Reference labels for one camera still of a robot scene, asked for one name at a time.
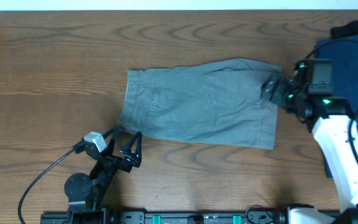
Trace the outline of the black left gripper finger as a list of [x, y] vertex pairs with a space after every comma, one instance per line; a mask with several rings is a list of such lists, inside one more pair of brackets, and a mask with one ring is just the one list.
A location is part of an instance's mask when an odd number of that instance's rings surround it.
[[126, 159], [142, 159], [142, 133], [136, 132], [120, 152]]
[[102, 152], [103, 156], [111, 156], [113, 154], [114, 147], [118, 138], [118, 134], [119, 134], [119, 128], [117, 126], [111, 128], [109, 131], [103, 134], [103, 138], [105, 140], [107, 140], [107, 138], [110, 137], [110, 140], [107, 144], [107, 148]]

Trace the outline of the grey shorts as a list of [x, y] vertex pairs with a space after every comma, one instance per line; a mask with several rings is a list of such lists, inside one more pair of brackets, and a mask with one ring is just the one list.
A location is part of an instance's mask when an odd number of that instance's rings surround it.
[[260, 97], [278, 65], [237, 58], [129, 70], [117, 124], [154, 139], [272, 150], [277, 106]]

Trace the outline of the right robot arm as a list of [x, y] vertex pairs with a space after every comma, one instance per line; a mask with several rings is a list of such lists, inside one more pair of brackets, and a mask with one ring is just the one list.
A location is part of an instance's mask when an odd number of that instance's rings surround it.
[[329, 166], [340, 201], [331, 217], [306, 205], [289, 205], [276, 223], [358, 223], [358, 130], [348, 101], [332, 95], [327, 81], [301, 82], [272, 75], [261, 98], [293, 113], [307, 125]]

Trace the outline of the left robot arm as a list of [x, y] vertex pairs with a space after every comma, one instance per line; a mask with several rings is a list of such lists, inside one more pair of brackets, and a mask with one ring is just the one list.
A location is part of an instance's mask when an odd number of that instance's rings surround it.
[[116, 213], [101, 204], [120, 171], [140, 167], [142, 133], [136, 132], [119, 150], [123, 157], [113, 154], [118, 134], [118, 128], [104, 134], [90, 132], [73, 146], [75, 153], [85, 152], [96, 163], [89, 174], [75, 173], [65, 182], [68, 223], [119, 223]]

